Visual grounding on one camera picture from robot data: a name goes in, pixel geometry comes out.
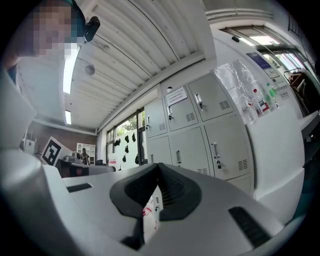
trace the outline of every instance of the ceiling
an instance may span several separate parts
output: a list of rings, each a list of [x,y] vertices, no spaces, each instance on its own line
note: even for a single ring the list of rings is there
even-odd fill
[[[68,110],[72,125],[95,129],[149,79],[199,51],[176,1],[77,2],[86,17],[98,16],[101,26],[93,41],[81,46],[71,93],[60,92],[61,56],[27,58],[19,64],[23,90],[46,118],[64,121]],[[85,73],[87,65],[94,66],[94,75]]]

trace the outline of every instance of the white wall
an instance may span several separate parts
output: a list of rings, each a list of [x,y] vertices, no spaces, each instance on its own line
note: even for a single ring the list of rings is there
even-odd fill
[[[105,164],[107,161],[107,130],[103,129],[96,140],[96,160],[103,160]]]

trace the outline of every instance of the black rubber pad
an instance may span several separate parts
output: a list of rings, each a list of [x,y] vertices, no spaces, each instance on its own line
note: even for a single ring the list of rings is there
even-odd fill
[[[271,238],[242,207],[234,207],[228,211],[254,248]]]
[[[81,191],[81,190],[86,190],[86,189],[90,189],[90,188],[92,188],[92,186],[89,183],[66,187],[66,189],[69,191],[69,193],[73,193],[73,192],[77,192],[77,191]]]

